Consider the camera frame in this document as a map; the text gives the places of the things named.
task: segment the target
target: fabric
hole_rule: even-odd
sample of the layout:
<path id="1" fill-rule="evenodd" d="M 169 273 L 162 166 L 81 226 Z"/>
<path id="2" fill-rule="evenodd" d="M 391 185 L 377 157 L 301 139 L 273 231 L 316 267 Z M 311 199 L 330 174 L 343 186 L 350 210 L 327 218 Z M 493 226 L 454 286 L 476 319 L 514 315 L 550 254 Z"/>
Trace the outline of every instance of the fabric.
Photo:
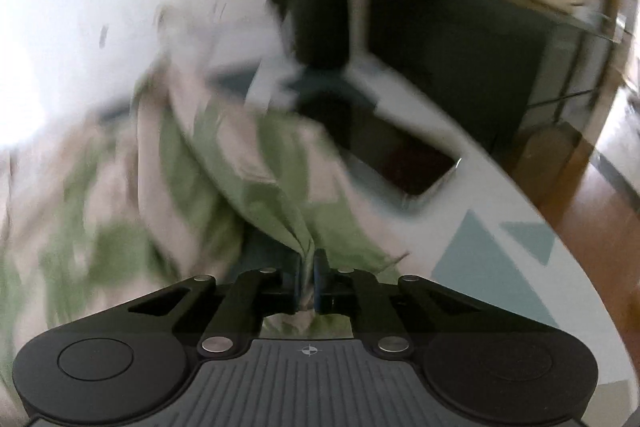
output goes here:
<path id="1" fill-rule="evenodd" d="M 332 266 L 395 281 L 406 251 L 356 194 L 322 128 L 260 113 L 160 58 L 137 114 L 88 120 L 0 152 L 0 425 L 20 425 L 12 362 L 37 334 L 198 273 L 224 277 L 245 223 Z M 348 331 L 340 317 L 273 317 L 273 336 Z"/>

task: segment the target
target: green and white cloth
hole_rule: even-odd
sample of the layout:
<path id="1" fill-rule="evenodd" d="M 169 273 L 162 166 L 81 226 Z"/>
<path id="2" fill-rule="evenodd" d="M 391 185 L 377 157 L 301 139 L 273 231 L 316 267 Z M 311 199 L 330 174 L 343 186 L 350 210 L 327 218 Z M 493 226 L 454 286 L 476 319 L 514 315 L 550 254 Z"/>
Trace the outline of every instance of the green and white cloth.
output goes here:
<path id="1" fill-rule="evenodd" d="M 224 277 L 245 223 L 298 252 L 307 280 L 318 248 L 332 266 L 398 276 L 404 246 L 318 124 L 224 98 L 168 55 L 134 107 L 0 152 L 2 427 L 26 419 L 11 374 L 28 340 L 198 273 Z M 318 335 L 328 324 L 306 314 L 269 329 Z"/>

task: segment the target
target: circular pad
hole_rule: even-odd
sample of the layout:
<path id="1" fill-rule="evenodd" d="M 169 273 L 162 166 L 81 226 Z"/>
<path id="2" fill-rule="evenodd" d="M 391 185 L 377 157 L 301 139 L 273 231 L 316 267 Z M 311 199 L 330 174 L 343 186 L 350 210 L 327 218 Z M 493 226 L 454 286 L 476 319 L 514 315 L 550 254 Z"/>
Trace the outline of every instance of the circular pad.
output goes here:
<path id="1" fill-rule="evenodd" d="M 441 399 L 490 424 L 582 415 L 598 382 L 591 351 L 559 330 L 441 333 L 424 349 L 422 369 Z"/>
<path id="2" fill-rule="evenodd" d="M 187 377 L 184 349 L 170 333 L 105 337 L 63 327 L 20 350 L 14 383 L 30 414 L 73 425 L 130 421 L 169 400 Z"/>
<path id="3" fill-rule="evenodd" d="M 107 380 L 123 373 L 133 362 L 133 350 L 113 339 L 86 339 L 66 347 L 60 369 L 76 380 Z"/>

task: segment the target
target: ribbed surface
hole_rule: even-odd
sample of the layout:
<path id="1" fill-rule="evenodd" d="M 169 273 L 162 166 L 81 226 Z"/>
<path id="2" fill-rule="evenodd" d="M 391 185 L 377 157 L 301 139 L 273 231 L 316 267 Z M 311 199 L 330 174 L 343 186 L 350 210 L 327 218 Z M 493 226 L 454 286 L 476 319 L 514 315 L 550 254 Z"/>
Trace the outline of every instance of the ribbed surface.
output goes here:
<path id="1" fill-rule="evenodd" d="M 34 427 L 50 426 L 38 421 Z M 207 362 L 164 410 L 132 427 L 472 427 L 433 399 L 413 369 L 360 341 L 256 340 Z"/>

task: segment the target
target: blue triangle pattern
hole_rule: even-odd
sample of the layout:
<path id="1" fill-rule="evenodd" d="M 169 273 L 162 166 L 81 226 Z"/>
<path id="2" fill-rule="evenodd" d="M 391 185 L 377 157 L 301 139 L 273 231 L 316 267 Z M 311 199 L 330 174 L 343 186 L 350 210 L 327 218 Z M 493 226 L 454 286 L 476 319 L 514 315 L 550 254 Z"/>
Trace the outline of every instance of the blue triangle pattern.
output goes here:
<path id="1" fill-rule="evenodd" d="M 513 221 L 500 226 L 540 263 L 548 264 L 556 241 L 556 234 L 548 224 Z"/>
<path id="2" fill-rule="evenodd" d="M 471 210 L 432 275 L 453 290 L 557 327 L 522 272 Z"/>

